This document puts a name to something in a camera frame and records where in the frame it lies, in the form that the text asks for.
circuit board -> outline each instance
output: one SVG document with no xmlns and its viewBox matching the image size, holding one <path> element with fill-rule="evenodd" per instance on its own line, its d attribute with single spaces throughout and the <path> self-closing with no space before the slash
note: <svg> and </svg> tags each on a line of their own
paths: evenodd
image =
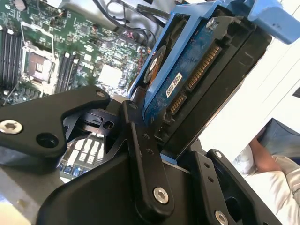
<svg viewBox="0 0 300 225">
<path fill-rule="evenodd" d="M 14 84 L 9 104 L 85 85 L 126 96 L 149 49 L 76 12 L 36 0 L 19 11 L 14 2 L 0 0 L 2 99 Z"/>
</svg>

person's arm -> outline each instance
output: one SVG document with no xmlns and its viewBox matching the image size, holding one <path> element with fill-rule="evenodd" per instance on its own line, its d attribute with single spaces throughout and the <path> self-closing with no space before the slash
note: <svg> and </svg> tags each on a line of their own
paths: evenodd
<svg viewBox="0 0 300 225">
<path fill-rule="evenodd" d="M 263 147 L 256 138 L 254 138 L 249 145 L 258 172 L 282 171 L 280 165 L 276 163 L 268 150 Z"/>
</svg>

black bracket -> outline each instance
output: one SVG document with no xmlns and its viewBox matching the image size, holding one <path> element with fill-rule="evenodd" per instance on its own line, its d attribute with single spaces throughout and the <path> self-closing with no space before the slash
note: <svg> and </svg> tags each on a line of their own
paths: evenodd
<svg viewBox="0 0 300 225">
<path fill-rule="evenodd" d="M 145 221 L 162 222 L 174 210 L 174 199 L 154 135 L 146 128 L 142 111 L 132 101 L 121 105 L 122 132 L 109 150 L 109 158 L 129 152 L 135 205 Z"/>
<path fill-rule="evenodd" d="M 19 132 L 0 132 L 4 147 L 0 164 L 35 173 L 53 171 L 66 152 L 65 134 L 74 127 L 78 113 L 106 108 L 109 102 L 105 91 L 87 86 L 0 108 L 0 122 L 13 120 L 21 125 Z M 76 114 L 63 124 L 66 117 Z"/>
<path fill-rule="evenodd" d="M 207 152 L 206 157 L 213 162 L 228 211 L 235 221 L 242 220 L 243 225 L 280 224 L 274 214 L 268 210 L 255 191 L 220 151 L 211 149 Z"/>
<path fill-rule="evenodd" d="M 183 168 L 193 177 L 198 222 L 204 224 L 236 225 L 230 216 L 212 161 L 197 151 L 187 152 L 181 160 Z"/>
</svg>

capacitor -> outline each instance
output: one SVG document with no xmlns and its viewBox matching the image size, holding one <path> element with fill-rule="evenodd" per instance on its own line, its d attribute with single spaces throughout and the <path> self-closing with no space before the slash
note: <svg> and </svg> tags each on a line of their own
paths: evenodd
<svg viewBox="0 0 300 225">
<path fill-rule="evenodd" d="M 17 10 L 19 10 L 20 12 L 26 10 L 26 2 L 23 0 L 15 0 L 14 1 L 14 5 L 16 7 Z"/>
</svg>

white wall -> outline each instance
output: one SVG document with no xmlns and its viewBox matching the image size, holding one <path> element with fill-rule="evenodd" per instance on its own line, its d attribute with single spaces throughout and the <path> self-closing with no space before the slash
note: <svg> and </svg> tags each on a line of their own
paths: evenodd
<svg viewBox="0 0 300 225">
<path fill-rule="evenodd" d="M 271 116 L 300 133 L 300 98 L 293 93 L 300 87 L 300 80 L 272 111 Z"/>
<path fill-rule="evenodd" d="M 300 0 L 283 0 L 282 4 L 300 21 Z M 299 80 L 300 40 L 292 45 L 273 40 L 238 92 L 201 133 L 204 150 L 215 148 L 229 160 L 235 159 L 273 114 L 281 120 L 285 117 L 280 109 L 288 104 L 286 98 L 290 99 Z"/>
</svg>

